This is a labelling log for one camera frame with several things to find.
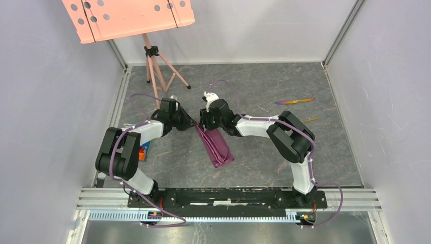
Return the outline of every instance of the tripod clamp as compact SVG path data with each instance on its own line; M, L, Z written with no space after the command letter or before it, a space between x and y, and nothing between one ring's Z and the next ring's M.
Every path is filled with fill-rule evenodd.
M148 57L159 56L159 48L157 46L151 46L151 48L144 47L145 55Z

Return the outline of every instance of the marble pattern floor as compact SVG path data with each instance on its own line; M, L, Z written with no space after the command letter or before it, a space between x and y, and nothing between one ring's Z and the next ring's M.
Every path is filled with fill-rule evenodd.
M252 116L279 115L290 110L300 120L320 117L306 126L316 136L314 173L319 183L336 182L342 186L360 186L361 179L348 143L338 109L320 63L284 64L225 64L175 66L192 86L188 90L175 78L167 93L175 95L183 108L196 120L199 109L205 107L203 92L217 78L229 80L238 91L243 113ZM161 66L167 81L172 72ZM239 113L230 87L219 83L212 92L224 98L230 108ZM127 94L119 121L137 124L145 116L131 106L128 97L133 93L153 94L146 83L146 68L133 67ZM276 105L279 100L315 97L316 100L294 105ZM146 111L153 112L155 100L138 97L134 101ZM214 168L204 145L194 128L185 132L173 129L167 136L151 142L148 159L139 167L159 183L159 187L235 187L235 186L292 186L293 176L289 163L278 153L270 139L260 137L231 137L221 130L235 160ZM106 179L104 187L119 187Z

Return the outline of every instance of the wire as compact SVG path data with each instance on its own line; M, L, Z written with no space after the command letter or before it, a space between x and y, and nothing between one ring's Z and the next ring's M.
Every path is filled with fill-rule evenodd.
M317 213L314 214L314 222L311 222L308 219L304 219L304 220L307 221L308 223L314 225L316 223L316 220L317 220Z
M215 84L217 84L217 83L219 83L219 82L224 82L224 83L226 83L226 84L228 84L229 86L230 86L230 88L232 89L232 91L233 91L233 93L235 94L235 97L236 97L236 103L237 103L237 105L238 105L238 108L241 110L241 106L239 105L239 99L238 99L238 94L236 93L236 90L235 90L235 88L227 81L227 80L224 80L224 79L217 79L213 84L211 84L211 86L208 88L208 90L206 90L206 92L208 93L211 89L212 89L212 87L215 85ZM268 121L268 119L265 119L265 118L252 118L252 117L245 117L244 115L242 115L242 114L239 114L239 116L241 117L241 118L243 118L243 119L248 119L248 120L254 120L254 121ZM340 205L338 206L338 209L337 209L337 211L335 212L335 214L332 216L332 218L330 218L329 220L327 220L327 221L325 221L325 222L323 222L323 223L320 223L320 224L318 224L318 225L315 225L315 226L302 226L303 228L310 228L310 229L312 229L312 228L316 228L316 227L319 227L319 226L322 226L322 225L326 225L326 224L328 224L328 223L330 223L330 222L332 222L337 216L338 216L338 214L340 213L340 211L341 211L341 208L342 208L342 206L343 206L343 200L344 200L344 196L343 196L343 189L341 188L341 186L340 185L338 185L338 184L335 184L335 183L329 183L329 184L317 184L316 182L315 182L315 180L314 180L314 175L313 175L313 165L312 165L312 155L313 155L313 153L315 152L315 150L317 150L317 146L316 146L316 143L314 142L314 140L312 139L312 138L310 138L310 136L308 136L307 134L305 134L304 132L302 132L302 131L300 131L299 129L297 129L296 127L294 127L294 126L292 126L292 125L290 125L290 124L288 124L288 123L286 123L286 122L284 122L284 121L281 121L281 120L278 120L278 119L270 119L269 121L274 121L274 122L276 122L276 123L279 123L279 124L282 124L282 125L284 125L284 126L286 126L286 127L288 127L288 128L290 128L291 130L293 130L293 131L295 131L296 133L298 133L299 135L301 135L301 136L303 136L303 137L305 137L310 143L311 143L311 145L312 145L312 149L311 149L311 152L310 152L310 154L309 154L309 156L308 156L308 164L309 164L309 175L310 175L310 181L311 181L311 183L313 183L316 187L329 187L329 186L336 186L339 190L340 190Z
M124 191L124 193L126 193L128 196L130 196L130 192L126 192L126 186L123 186L122 190Z
M174 5L173 5L171 2L169 2L169 0L168 0L168 5L169 5L169 8L171 9L172 17L174 17L175 25L176 25L176 27L178 28L178 24L176 23L176 19L175 19L174 11L172 10L172 9L173 9L173 7L174 7Z
M148 97L151 97L151 98L154 98L154 99L158 99L158 98L156 98L156 97L153 97L152 95L148 95L148 94L144 94L144 93L142 93L142 94L132 94L132 95L130 96L130 101L132 101L132 97L134 97L134 96L136 96L136 95L143 95L143 96L148 96ZM114 144L114 148L118 148L118 146L119 146L119 144L120 144L120 142L121 142L122 138L123 138L123 137L124 137L124 135L125 135L125 134L127 134L129 131L131 131L131 130L133 130L133 129L135 129L135 128L139 128L139 127L144 126L144 125L149 124L149 123L150 123L150 121L149 121L149 119L148 119L148 120L146 120L145 122L140 123L140 124L138 124L138 125L136 125L136 126L134 126L134 127L129 127L129 128L127 128L127 129L125 129L125 130L124 130L124 131L119 135L119 137L117 138L117 140L116 140L116 142L115 142L115 144ZM114 177L113 168L114 168L114 158L115 158L115 153L116 153L116 150L113 150L113 151L112 151L112 153L111 153L111 159L110 159L110 161L109 161L109 177L111 177L111 179L112 179L112 180L123 182L123 184L124 184L124 188L123 188L124 192L126 192L125 187L127 187L127 188L129 188L131 191L136 192L136 194L138 194L140 197L142 197L142 199L144 199L144 200L145 200L145 201L146 201L150 206L152 206L152 207L156 208L156 209L157 209L157 210L159 210L160 212L163 212L163 213L165 213L165 214L167 214L167 215L169 215L169 216L172 216L172 217L174 217L174 218L180 219L180 220L182 221L181 223L176 223L176 224L168 224L168 225L149 225L149 224L146 224L146 226L147 226L148 228L166 228L166 227L177 227L177 226L185 225L185 224L187 223L187 220L185 220L183 217L177 216L177 215L175 215L175 214L173 214L173 213L171 213L171 212L168 212L168 211L166 211L166 210L161 209L160 207L158 207L157 205L155 205L154 203L152 203L148 198L146 198L146 197L144 196L144 194L142 194L142 193L141 193L141 192L139 192L138 190L136 190L136 189L134 189L133 187L131 187L130 185L128 185L125 181L122 181L121 179L118 179L118 178L115 178L115 177Z
M145 116L147 116L147 119L148 120L151 120L151 117L149 116L149 114L145 111L145 110L143 110L142 108L140 108L138 105L136 105L134 102L133 102L133 97L134 96L147 96L147 97L150 97L150 98L154 98L154 99L156 99L156 100L158 100L158 101L161 101L162 99L160 99L160 98L156 98L155 96L153 96L153 95L150 95L150 94L146 94L146 93L134 93L134 94L131 94L130 95L130 97L129 97L129 101L130 101L130 103L132 104L132 106L133 107L135 107L136 109L138 109L139 111L141 111L143 114L145 114Z
M313 201L313 211L311 212L311 214L314 214L317 211L317 207L316 207L316 201Z
M224 83L226 83L226 84L228 84L230 86L230 88L232 89L233 93L235 94L236 103L238 105L238 108L242 111L241 106L239 105L238 94L236 93L235 88L233 88L233 86L227 80L217 79L213 84L211 84L211 86L208 88L208 90L206 90L206 92L207 93L210 92L211 89L212 89L212 87L215 84L217 84L218 82L221 82L221 81L224 82ZM239 116L241 118L243 118L243 119L247 119L247 120L250 120L250 121L268 121L268 119L266 119L266 118L246 117L246 116L244 116L242 114L239 114ZM317 150L317 145L316 145L316 143L314 142L314 140L310 136L308 136L306 133L302 132L301 130L297 129L293 125L290 125L290 124L288 124L288 123L286 123L284 121L281 121L279 119L271 118L271 119L269 119L269 121L273 121L273 122L282 124L282 125L286 126L287 128L293 130L294 132L298 133L299 135L305 137L311 143L311 145L312 145L312 149L311 149L311 152L309 154L309 160L311 160L313 153Z

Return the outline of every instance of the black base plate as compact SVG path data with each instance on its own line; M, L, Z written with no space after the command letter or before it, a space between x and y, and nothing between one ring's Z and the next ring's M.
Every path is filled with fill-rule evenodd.
M133 195L128 207L150 207ZM285 188L165 188L153 201L162 199L164 210L182 217L285 217L286 208L312 209L313 201L317 208L328 208L323 191L317 191L302 207L295 201L296 196ZM223 205L226 202L243 205Z

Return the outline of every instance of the purple towel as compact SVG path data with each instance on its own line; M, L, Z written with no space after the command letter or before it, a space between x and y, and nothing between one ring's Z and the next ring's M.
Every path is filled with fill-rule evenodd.
M205 145L209 158L216 168L233 161L233 156L220 132L216 130L203 131L196 125L196 130Z

